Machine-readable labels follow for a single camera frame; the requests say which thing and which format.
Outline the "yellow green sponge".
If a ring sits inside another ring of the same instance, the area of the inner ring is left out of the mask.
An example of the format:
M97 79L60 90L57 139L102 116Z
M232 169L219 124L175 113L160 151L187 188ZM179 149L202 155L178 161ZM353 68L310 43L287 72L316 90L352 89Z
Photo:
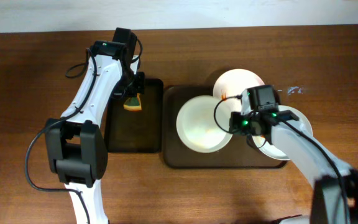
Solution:
M128 98L124 104L123 107L125 110L128 111L141 111L142 110L142 104L140 100L140 93L136 94L134 97Z

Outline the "white plate with sauce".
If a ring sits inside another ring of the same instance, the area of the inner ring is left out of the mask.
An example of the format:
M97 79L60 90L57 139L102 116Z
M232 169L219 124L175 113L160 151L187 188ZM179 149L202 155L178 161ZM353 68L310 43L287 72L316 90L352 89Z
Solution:
M245 69L233 69L223 73L215 82L213 86L213 97L218 100L226 99L219 106L218 109L227 108L234 112L242 112L245 109L246 113L251 112L249 99L246 93L246 102L236 98L237 95L243 94L243 91L264 85L264 81L254 72Z

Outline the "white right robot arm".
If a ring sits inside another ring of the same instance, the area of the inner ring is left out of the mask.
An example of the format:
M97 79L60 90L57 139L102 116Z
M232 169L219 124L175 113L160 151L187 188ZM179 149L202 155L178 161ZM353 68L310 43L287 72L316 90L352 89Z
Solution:
M292 111L233 112L229 129L263 136L288 156L312 186L310 214L277 223L358 223L358 170L329 152Z

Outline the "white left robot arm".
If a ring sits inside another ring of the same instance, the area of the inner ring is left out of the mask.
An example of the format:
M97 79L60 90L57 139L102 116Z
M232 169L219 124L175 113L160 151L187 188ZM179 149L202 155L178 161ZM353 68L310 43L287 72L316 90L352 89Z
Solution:
M138 98L144 78L137 73L141 41L97 40L80 64L84 77L70 106L42 130L50 170L71 197L77 223L108 223L101 193L108 150L100 130L111 97Z

